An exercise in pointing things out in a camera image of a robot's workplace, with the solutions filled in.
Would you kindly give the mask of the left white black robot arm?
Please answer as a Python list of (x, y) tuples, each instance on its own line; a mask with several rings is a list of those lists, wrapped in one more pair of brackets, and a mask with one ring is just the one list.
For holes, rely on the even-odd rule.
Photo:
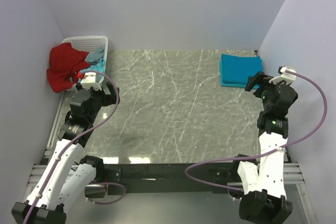
[(94, 121), (100, 109), (117, 107), (120, 102), (119, 88), (113, 82), (106, 85), (108, 94), (92, 83), (75, 92), (44, 173), (26, 200), (12, 208), (16, 223), (65, 223), (67, 212), (85, 187), (104, 180), (104, 163), (97, 157), (84, 157), (74, 174), (69, 173), (96, 129)]

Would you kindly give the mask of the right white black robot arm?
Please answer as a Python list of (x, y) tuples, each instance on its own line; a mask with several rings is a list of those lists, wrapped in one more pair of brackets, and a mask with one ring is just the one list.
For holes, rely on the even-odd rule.
[(284, 186), (284, 145), (288, 142), (288, 110), (297, 100), (290, 86), (292, 79), (281, 74), (272, 77), (258, 72), (248, 78), (246, 91), (255, 88), (254, 96), (262, 100), (257, 127), (260, 154), (258, 158), (240, 155), (230, 169), (232, 179), (242, 182), (239, 217), (251, 223), (284, 223), (292, 213)]

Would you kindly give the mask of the red t shirt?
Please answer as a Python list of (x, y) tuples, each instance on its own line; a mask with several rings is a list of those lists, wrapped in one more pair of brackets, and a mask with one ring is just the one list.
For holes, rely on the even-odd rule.
[(69, 42), (51, 49), (47, 80), (53, 92), (68, 90), (78, 82), (78, 72), (90, 67), (90, 63), (85, 61), (88, 54), (76, 50)]

